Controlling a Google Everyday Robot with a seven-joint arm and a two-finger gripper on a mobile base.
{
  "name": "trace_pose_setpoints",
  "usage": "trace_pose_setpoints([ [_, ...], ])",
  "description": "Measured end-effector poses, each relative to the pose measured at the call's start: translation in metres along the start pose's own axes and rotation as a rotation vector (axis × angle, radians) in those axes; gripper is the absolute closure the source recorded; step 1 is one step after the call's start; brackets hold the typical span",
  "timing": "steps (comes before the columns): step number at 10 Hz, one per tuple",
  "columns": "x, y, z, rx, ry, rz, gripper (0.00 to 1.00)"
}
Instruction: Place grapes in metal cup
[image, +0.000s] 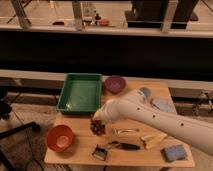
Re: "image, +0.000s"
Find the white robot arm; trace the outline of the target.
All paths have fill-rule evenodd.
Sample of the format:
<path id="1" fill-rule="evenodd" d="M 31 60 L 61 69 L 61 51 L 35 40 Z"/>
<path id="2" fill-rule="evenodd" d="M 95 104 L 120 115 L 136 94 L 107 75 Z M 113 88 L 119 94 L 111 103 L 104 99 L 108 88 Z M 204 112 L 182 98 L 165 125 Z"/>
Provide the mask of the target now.
<path id="1" fill-rule="evenodd" d="M 123 118 L 147 124 L 213 156 L 213 124 L 155 109 L 146 103 L 143 88 L 108 100 L 94 114 L 104 124 Z"/>

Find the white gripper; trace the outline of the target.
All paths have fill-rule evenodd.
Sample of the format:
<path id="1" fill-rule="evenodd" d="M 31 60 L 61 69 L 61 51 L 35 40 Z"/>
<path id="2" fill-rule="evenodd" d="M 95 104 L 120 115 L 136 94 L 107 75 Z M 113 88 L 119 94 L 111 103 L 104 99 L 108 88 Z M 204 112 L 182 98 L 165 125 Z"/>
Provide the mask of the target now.
<path id="1" fill-rule="evenodd" d="M 104 123 L 115 123 L 120 119 L 120 115 L 116 109 L 116 101 L 108 100 L 100 109 L 98 109 L 93 120 L 101 120 Z"/>

